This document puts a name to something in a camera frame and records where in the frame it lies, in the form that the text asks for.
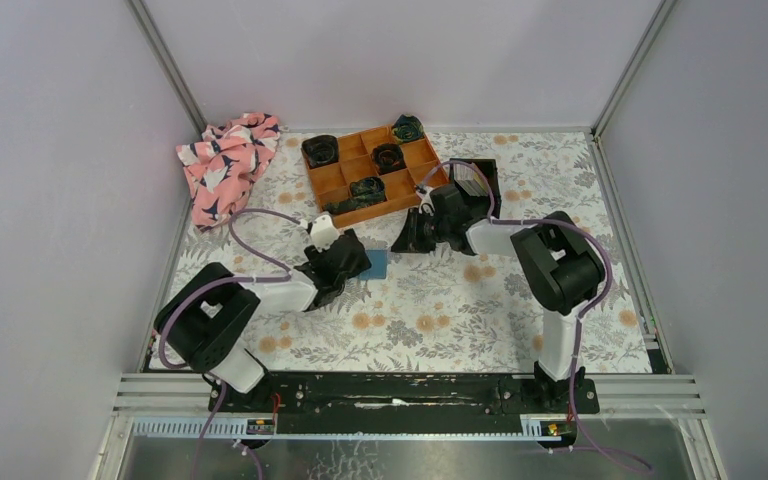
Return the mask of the blue leather card holder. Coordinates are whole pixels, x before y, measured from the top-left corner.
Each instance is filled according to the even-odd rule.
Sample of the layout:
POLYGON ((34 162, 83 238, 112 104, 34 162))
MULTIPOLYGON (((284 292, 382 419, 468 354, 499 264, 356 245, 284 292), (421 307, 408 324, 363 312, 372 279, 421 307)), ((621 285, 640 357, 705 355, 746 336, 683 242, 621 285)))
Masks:
POLYGON ((386 250, 367 250, 370 268, 359 275, 360 280, 384 280, 387 278, 388 252, 386 250))

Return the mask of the wooden compartment tray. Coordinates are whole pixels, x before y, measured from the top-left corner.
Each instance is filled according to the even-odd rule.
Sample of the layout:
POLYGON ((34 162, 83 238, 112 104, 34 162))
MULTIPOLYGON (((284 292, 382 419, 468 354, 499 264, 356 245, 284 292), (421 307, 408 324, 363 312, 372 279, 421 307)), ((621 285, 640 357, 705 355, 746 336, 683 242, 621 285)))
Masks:
POLYGON ((349 185, 365 177, 379 177, 385 184, 386 201, 342 215, 332 215, 338 227, 347 227, 376 217, 415 207, 420 203, 416 187, 439 187, 449 181, 440 167, 441 160, 431 141, 422 140, 398 144, 404 154, 406 167, 393 173, 379 175, 372 162, 372 150, 384 143, 397 144, 390 132, 391 126, 379 126, 365 131, 335 136, 339 143, 339 161, 335 164, 310 169, 302 155, 311 182, 315 202, 322 212, 329 202, 349 197, 349 185))

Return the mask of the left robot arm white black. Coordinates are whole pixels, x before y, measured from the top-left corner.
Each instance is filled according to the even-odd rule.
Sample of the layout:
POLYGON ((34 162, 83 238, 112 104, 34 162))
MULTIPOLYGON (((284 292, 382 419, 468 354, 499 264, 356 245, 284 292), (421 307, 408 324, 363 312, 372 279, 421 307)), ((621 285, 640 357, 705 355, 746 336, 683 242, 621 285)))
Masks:
POLYGON ((171 347, 185 367, 232 389, 242 408, 261 409, 271 387, 267 369, 241 343, 248 323, 258 315, 325 307, 348 280, 372 267, 352 229, 324 250, 307 247, 305 256, 305 263, 282 277, 236 276, 218 262, 203 267, 156 316, 158 351, 171 347))

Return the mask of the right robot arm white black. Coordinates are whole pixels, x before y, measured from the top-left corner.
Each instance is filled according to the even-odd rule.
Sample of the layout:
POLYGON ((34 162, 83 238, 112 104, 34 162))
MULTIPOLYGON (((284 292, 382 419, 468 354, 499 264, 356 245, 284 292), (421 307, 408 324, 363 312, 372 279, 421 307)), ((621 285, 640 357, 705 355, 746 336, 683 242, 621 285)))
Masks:
POLYGON ((580 320, 598 296, 608 274, 601 253, 564 211, 541 219, 504 220, 493 216, 494 196, 471 200, 454 184, 431 189, 408 210, 391 246, 393 253, 425 254, 439 244, 458 253, 502 255, 519 262, 528 288, 542 306, 543 351, 535 372, 535 402, 557 412, 573 398, 570 377, 577 373, 580 320))

